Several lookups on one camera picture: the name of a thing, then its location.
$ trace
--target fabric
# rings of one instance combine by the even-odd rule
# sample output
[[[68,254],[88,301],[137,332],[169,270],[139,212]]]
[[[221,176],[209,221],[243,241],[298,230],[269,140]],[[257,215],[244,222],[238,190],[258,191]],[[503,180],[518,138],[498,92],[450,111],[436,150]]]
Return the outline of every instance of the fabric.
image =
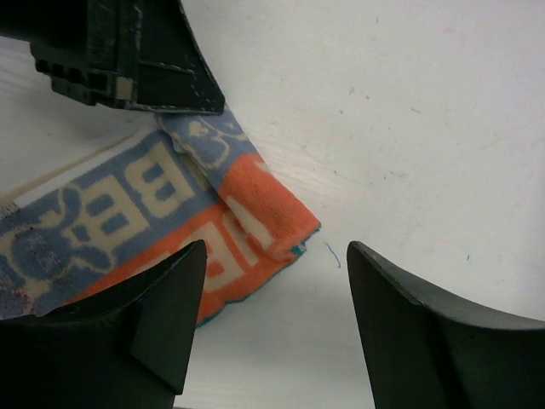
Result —
[[[202,323],[304,252],[318,220],[228,109],[158,123],[0,207],[0,318],[46,314],[204,239]]]

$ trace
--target towel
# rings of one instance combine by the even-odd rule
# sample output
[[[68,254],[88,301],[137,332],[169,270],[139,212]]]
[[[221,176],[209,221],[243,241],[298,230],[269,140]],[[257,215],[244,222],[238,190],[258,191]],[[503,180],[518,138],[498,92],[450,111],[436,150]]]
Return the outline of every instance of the towel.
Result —
[[[228,108],[157,120],[0,207],[0,319],[47,314],[204,239],[202,324],[303,254],[318,220]]]

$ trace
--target black plastic mount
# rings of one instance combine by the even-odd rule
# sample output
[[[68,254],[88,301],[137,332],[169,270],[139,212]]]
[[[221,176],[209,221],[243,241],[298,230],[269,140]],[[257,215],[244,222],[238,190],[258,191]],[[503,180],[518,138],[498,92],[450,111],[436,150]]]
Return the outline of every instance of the black plastic mount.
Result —
[[[44,317],[0,321],[0,407],[172,409],[206,272],[198,241]]]
[[[362,243],[347,260],[376,409],[545,407],[545,322],[461,298]]]
[[[29,42],[52,90],[86,105],[208,114],[225,106],[180,0],[2,0],[0,36]]]

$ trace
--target black plastic bracket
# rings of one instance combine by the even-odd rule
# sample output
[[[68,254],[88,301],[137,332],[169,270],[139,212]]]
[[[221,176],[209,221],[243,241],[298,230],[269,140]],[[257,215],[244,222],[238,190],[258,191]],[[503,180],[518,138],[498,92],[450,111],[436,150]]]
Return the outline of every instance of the black plastic bracket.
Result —
[[[0,36],[29,42],[52,90],[86,105],[208,114],[225,106],[180,0],[3,0]]]
[[[376,409],[544,407],[545,322],[461,298],[362,243],[347,261]]]
[[[195,242],[43,317],[0,320],[0,407],[172,409],[186,379],[206,272]]]

